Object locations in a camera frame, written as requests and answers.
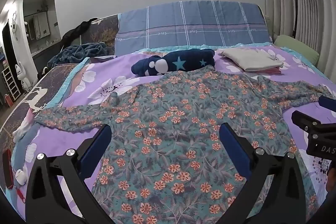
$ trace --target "purple floral blanket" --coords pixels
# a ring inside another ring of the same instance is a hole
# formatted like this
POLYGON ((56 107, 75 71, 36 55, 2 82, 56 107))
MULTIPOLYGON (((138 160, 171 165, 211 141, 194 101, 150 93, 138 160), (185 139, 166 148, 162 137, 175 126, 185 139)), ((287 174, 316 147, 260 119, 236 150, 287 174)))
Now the purple floral blanket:
MULTIPOLYGON (((306 81, 312 85, 325 85, 327 89, 336 96, 336 85, 331 81, 317 75, 314 71, 303 64, 300 60, 293 57, 291 54, 278 49, 274 46, 260 47, 271 55, 276 56, 279 60, 284 61, 284 67, 281 69, 281 75, 263 75, 264 77, 271 79, 273 81, 281 82, 295 82, 295 81, 306 81)), ((84 70, 81 71, 81 78, 78 81, 78 85, 73 88, 72 92, 67 98, 63 98, 62 106, 72 107, 77 105, 85 104, 97 104, 103 102, 112 91, 116 91, 118 94, 124 93, 129 90, 130 86, 136 86, 143 83, 150 83, 158 80, 162 76, 146 76, 141 78, 135 78, 131 73, 131 66, 138 60, 147 58, 149 55, 145 54, 130 54, 125 55, 113 60, 108 60, 104 63, 95 63, 87 65, 84 70)), ((215 69, 224 73, 243 73, 241 70, 227 58, 215 55, 215 69)), ((248 77, 257 78, 257 74, 245 73, 248 77)), ((312 184, 316 195, 310 197, 308 201, 308 206, 316 207, 316 204, 320 205, 325 198, 325 182, 326 182, 326 170, 328 167, 328 162, 322 159, 315 159, 314 157, 308 156, 305 153, 307 148, 307 135, 304 131, 293 125, 291 122, 291 113, 294 110, 300 110, 306 113, 322 123, 326 122, 336 122, 336 113, 330 110, 321 108, 318 103, 309 103, 302 105, 300 107, 292 107, 283 113, 283 118, 287 123, 290 133, 292 134, 293 140, 288 148, 290 151, 301 155, 308 173, 311 177, 312 184)), ((30 154, 36 156, 39 153, 45 153, 47 156, 57 156, 63 154, 67 149, 78 148, 78 146, 86 138, 92 137, 97 132, 97 128, 87 131, 81 131, 76 133, 64 132, 58 129, 51 129, 45 126, 41 126, 37 132, 36 138, 31 142, 35 144, 34 151, 29 151, 30 154)), ((33 165, 32 162, 25 163, 28 173, 33 165)), ((102 162, 103 169, 106 169, 107 164, 102 162)), ((86 179, 85 182, 88 188, 91 190, 96 181, 99 173, 102 172, 101 164, 99 164, 92 175, 91 178, 86 179)), ((72 209, 73 213, 81 215, 77 206, 75 205, 66 183, 64 180, 61 181, 61 187, 66 196, 66 199, 72 209)), ((21 192, 26 194, 26 185, 21 188, 21 192)), ((228 197, 228 203, 234 200, 234 196, 228 197)), ((17 208, 19 213, 25 215, 25 205, 22 203, 21 199, 18 198, 17 208)))

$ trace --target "blue gripper pad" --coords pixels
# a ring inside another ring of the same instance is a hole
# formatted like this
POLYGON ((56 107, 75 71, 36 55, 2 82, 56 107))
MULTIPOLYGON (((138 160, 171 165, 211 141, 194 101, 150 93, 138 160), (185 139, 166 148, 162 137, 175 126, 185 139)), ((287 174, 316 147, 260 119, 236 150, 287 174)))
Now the blue gripper pad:
POLYGON ((250 169, 251 159, 248 153, 253 153, 254 151, 251 144, 247 139, 237 136, 228 123, 223 123, 220 126, 219 139, 236 167, 239 175, 248 180, 252 174, 250 169))
POLYGON ((112 138, 112 131, 109 126, 103 126, 94 136, 95 141, 89 146, 80 159, 79 177, 87 179, 92 176, 101 157, 104 155, 112 138))
POLYGON ((319 97, 319 105, 321 107, 327 108, 331 111, 336 112, 336 100, 334 99, 330 99, 328 97, 325 96, 320 96, 319 97))

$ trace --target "white cloth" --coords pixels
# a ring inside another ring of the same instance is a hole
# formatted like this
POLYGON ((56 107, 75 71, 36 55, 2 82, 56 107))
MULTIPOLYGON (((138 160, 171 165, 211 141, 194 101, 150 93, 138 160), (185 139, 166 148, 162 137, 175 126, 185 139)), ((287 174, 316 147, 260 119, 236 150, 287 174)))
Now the white cloth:
POLYGON ((259 49, 225 48, 217 50, 217 53, 226 56, 244 71, 249 72, 282 67, 284 64, 283 61, 259 49))
POLYGON ((26 117, 23 119, 21 125, 18 127, 17 130, 13 132, 14 143, 17 143, 21 140, 24 135, 28 132, 31 126, 34 124, 34 115, 32 113, 32 109, 30 108, 27 112, 26 117))

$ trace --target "dark blue plush blanket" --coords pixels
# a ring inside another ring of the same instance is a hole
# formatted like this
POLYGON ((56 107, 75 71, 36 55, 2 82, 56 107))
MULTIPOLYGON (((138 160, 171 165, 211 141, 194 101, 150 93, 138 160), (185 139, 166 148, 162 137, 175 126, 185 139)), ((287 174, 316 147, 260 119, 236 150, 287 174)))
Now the dark blue plush blanket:
POLYGON ((52 69, 59 64, 80 63, 86 57, 105 55, 108 55, 108 49, 104 42, 70 46, 51 58, 47 67, 52 69))

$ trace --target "green pillow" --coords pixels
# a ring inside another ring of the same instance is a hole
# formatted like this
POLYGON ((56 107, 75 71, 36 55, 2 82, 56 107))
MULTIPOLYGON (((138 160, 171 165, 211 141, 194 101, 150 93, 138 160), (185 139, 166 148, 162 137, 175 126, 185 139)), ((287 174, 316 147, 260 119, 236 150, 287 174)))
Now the green pillow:
POLYGON ((311 47, 303 44, 301 41, 294 39, 293 37, 288 37, 286 35, 278 36, 274 43, 278 47, 287 47, 302 54, 307 58, 314 66, 319 60, 320 55, 318 52, 314 51, 311 47))

